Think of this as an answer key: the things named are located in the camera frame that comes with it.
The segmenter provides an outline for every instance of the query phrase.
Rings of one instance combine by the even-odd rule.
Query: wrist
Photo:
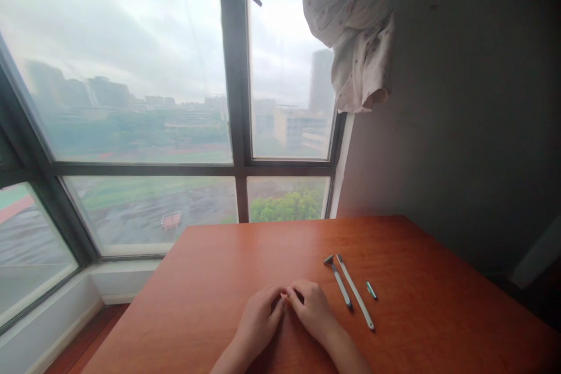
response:
[[[246,372],[253,361],[247,347],[244,346],[243,341],[237,337],[234,337],[224,353],[228,355],[228,361],[231,363],[233,373]]]
[[[341,341],[347,336],[345,329],[341,325],[335,322],[323,335],[323,338],[319,341],[321,346],[331,355],[331,351],[337,349]]]

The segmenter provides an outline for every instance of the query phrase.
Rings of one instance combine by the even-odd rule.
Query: wooden table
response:
[[[375,333],[346,279],[354,313],[323,264],[336,253]],[[554,370],[556,331],[405,217],[377,217],[187,228],[84,374],[208,373],[248,298],[269,283],[299,278],[322,286],[375,373]],[[287,307],[250,372],[337,371]]]

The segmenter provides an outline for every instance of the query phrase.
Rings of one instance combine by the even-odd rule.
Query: small green object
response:
[[[372,295],[374,297],[374,299],[376,301],[378,301],[378,297],[376,296],[376,292],[374,292],[374,290],[372,289],[370,282],[366,281],[366,287],[368,288],[368,292],[370,292],[370,295]]]

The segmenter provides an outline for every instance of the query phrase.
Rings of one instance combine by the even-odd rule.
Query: high-rise building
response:
[[[149,105],[160,105],[160,106],[164,105],[164,98],[159,95],[146,95],[144,97],[144,100]]]
[[[333,52],[317,50],[311,61],[310,102],[308,109],[330,116],[335,104],[335,90],[331,85],[331,65]]]
[[[27,71],[32,82],[32,93],[38,100],[54,106],[64,104],[66,90],[63,72],[39,61],[28,61]]]
[[[130,93],[127,85],[111,82],[103,76],[88,79],[88,84],[100,106],[125,108],[129,105]]]
[[[271,98],[251,101],[251,127],[257,135],[267,136],[275,131],[276,101]]]
[[[166,96],[164,98],[164,105],[168,106],[168,107],[174,107],[175,106],[175,99],[172,98],[171,96]]]
[[[65,81],[65,90],[63,91],[63,101],[72,106],[89,107],[92,103],[88,96],[88,88],[85,84],[76,79]]]

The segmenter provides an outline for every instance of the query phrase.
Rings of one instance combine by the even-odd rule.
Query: green tree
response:
[[[318,190],[294,191],[279,199],[258,198],[251,203],[251,221],[319,219],[322,205],[323,195]]]

